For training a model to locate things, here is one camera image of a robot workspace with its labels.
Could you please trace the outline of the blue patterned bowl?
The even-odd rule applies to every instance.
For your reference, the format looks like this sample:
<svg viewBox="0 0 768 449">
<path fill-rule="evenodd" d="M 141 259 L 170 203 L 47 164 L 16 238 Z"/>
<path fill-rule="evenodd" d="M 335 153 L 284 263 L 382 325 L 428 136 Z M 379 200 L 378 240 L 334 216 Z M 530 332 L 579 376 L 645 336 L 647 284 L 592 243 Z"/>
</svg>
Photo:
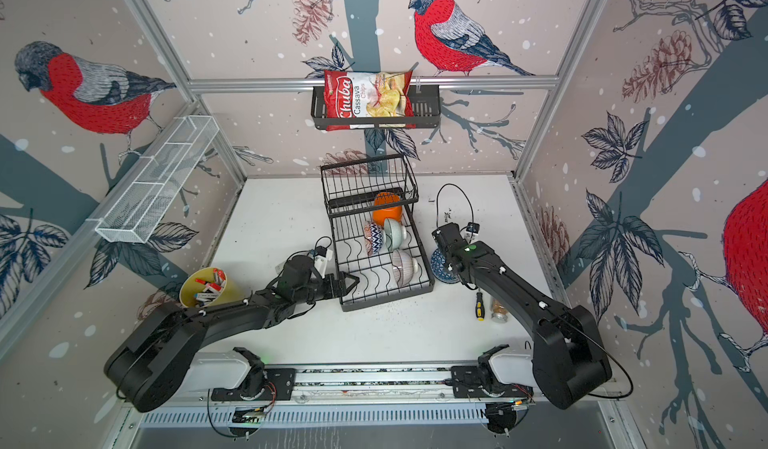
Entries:
<svg viewBox="0 0 768 449">
<path fill-rule="evenodd" d="M 453 274 L 446 265 L 445 256 L 435 249 L 430 256 L 430 267 L 435 278 L 445 284 L 457 284 L 460 278 Z"/>
</svg>

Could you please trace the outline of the light green ceramic bowl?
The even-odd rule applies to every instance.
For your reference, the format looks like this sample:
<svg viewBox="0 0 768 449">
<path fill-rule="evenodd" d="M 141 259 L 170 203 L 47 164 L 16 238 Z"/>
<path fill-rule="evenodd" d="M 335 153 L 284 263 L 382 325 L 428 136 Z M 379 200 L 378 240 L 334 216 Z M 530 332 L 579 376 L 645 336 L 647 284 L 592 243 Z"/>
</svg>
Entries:
<svg viewBox="0 0 768 449">
<path fill-rule="evenodd" d="M 386 236 L 386 248 L 394 251 L 402 247 L 408 239 L 407 228 L 397 219 L 386 218 L 384 220 L 384 232 Z"/>
</svg>

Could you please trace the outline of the orange plastic bowl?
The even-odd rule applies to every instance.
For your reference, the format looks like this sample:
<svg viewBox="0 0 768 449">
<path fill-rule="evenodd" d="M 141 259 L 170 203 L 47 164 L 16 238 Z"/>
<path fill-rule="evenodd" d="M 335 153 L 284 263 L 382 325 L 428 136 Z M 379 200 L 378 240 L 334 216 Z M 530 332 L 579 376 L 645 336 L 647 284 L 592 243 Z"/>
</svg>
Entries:
<svg viewBox="0 0 768 449">
<path fill-rule="evenodd" d="M 400 222 L 402 219 L 402 198 L 390 191 L 379 192 L 374 198 L 373 221 L 383 227 L 388 219 Z"/>
</svg>

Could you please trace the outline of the pink patterned glass bowl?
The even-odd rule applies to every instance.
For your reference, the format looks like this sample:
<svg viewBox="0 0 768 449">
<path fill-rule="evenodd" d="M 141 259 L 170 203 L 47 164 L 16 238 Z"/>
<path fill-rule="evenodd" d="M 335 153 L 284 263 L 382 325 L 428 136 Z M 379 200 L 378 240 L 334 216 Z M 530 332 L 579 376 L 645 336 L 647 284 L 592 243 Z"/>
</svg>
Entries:
<svg viewBox="0 0 768 449">
<path fill-rule="evenodd" d="M 391 253 L 391 268 L 398 288 L 403 288 L 416 281 L 421 274 L 421 267 L 416 258 L 407 251 L 396 249 Z"/>
</svg>

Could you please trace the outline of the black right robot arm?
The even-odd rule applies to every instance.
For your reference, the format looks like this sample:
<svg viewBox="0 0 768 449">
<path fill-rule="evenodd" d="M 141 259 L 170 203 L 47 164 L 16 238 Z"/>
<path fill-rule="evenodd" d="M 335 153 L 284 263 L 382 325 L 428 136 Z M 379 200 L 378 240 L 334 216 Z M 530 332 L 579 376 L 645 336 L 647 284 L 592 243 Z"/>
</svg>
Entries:
<svg viewBox="0 0 768 449">
<path fill-rule="evenodd" d="M 587 309 L 545 295 L 489 245 L 466 241 L 456 223 L 435 229 L 432 237 L 451 273 L 498 299 L 526 330 L 535 385 L 554 406 L 566 409 L 612 378 L 596 320 Z"/>
</svg>

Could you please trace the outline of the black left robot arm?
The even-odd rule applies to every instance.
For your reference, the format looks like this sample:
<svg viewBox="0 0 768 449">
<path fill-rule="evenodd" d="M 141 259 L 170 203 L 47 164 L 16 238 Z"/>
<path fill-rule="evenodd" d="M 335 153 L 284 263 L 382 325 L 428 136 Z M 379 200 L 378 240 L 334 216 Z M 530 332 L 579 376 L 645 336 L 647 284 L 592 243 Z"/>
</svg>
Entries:
<svg viewBox="0 0 768 449">
<path fill-rule="evenodd" d="M 339 299 L 359 282 L 348 272 L 321 276 L 312 258 L 293 254 L 264 289 L 242 299 L 200 309 L 161 305 L 107 359 L 104 374 L 119 398 L 150 412 L 181 388 L 200 349 L 298 318 L 297 305 Z"/>
</svg>

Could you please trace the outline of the yellow black screwdriver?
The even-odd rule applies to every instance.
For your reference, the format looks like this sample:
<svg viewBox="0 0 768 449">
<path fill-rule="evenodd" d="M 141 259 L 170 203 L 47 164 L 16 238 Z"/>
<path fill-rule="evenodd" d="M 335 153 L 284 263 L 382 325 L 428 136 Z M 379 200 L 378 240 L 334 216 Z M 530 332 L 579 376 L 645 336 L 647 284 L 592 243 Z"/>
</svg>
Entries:
<svg viewBox="0 0 768 449">
<path fill-rule="evenodd" d="M 478 321 L 483 321 L 485 319 L 484 297 L 480 290 L 476 292 L 475 317 Z"/>
</svg>

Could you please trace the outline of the glass spice jar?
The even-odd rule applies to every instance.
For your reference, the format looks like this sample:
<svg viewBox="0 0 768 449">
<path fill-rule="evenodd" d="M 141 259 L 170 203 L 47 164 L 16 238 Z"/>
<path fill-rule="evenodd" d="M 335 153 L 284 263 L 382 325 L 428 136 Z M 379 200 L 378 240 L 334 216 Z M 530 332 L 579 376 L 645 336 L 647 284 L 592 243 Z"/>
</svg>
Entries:
<svg viewBox="0 0 768 449">
<path fill-rule="evenodd" d="M 509 320 L 509 312 L 496 299 L 492 300 L 492 320 L 497 323 L 506 323 Z"/>
</svg>

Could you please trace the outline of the yellow cup with markers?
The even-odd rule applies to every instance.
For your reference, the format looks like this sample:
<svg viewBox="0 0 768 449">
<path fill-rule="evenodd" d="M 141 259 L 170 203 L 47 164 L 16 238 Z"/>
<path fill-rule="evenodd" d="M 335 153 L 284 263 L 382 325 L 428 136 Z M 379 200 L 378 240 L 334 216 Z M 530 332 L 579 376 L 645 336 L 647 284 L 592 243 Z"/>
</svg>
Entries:
<svg viewBox="0 0 768 449">
<path fill-rule="evenodd" d="M 179 301 L 185 308 L 207 308 L 245 299 L 247 294 L 217 267 L 207 267 L 192 274 L 182 285 Z"/>
</svg>

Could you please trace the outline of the red cassava chips bag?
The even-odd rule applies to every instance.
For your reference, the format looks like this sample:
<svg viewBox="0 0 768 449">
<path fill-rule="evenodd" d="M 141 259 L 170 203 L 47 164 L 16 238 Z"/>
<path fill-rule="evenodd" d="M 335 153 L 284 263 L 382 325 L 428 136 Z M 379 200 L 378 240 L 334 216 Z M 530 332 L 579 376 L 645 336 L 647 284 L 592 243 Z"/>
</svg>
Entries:
<svg viewBox="0 0 768 449">
<path fill-rule="evenodd" d="M 324 71 L 326 119 L 414 115 L 408 97 L 412 72 Z"/>
</svg>

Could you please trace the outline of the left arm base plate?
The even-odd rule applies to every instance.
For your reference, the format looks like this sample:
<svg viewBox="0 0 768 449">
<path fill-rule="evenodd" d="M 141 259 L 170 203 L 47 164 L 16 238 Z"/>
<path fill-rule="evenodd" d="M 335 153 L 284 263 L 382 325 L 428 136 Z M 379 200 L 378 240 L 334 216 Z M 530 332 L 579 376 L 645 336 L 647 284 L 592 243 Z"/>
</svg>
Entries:
<svg viewBox="0 0 768 449">
<path fill-rule="evenodd" d="M 214 402 L 280 402 L 292 398 L 297 371 L 294 368 L 266 367 L 258 375 L 250 374 L 234 389 L 215 388 Z"/>
</svg>

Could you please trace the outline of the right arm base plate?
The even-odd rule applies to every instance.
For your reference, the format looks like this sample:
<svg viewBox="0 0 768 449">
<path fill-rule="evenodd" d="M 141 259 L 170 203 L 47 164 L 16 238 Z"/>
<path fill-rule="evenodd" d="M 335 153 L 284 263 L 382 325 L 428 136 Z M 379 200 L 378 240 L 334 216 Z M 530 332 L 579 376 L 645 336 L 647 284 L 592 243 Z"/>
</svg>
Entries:
<svg viewBox="0 0 768 449">
<path fill-rule="evenodd" d="M 534 388 L 521 384 L 505 384 L 498 381 L 488 370 L 478 366 L 455 365 L 450 368 L 446 384 L 457 399 L 518 398 L 528 400 Z"/>
</svg>

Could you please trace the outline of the black wall basket shelf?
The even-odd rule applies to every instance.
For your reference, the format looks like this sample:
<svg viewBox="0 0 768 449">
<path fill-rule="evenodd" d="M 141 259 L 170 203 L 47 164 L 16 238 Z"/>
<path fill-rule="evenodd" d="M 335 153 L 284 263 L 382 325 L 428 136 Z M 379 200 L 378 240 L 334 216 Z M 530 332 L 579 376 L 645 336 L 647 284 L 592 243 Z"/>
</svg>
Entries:
<svg viewBox="0 0 768 449">
<path fill-rule="evenodd" d="M 349 95 L 313 89 L 310 114 L 317 129 L 417 129 L 437 127 L 441 119 L 440 91 L 436 85 L 411 87 L 406 95 L 395 90 Z"/>
</svg>

